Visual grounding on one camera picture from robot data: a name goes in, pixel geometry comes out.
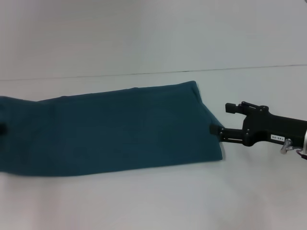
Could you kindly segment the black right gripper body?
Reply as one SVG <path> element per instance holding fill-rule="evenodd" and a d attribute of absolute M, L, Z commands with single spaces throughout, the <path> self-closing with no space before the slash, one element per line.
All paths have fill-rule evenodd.
<path fill-rule="evenodd" d="M 286 139 L 290 139 L 293 146 L 303 146 L 306 121 L 273 115 L 268 107 L 244 107 L 243 111 L 246 115 L 242 126 L 243 145 L 250 147 L 261 141 L 282 145 Z"/>

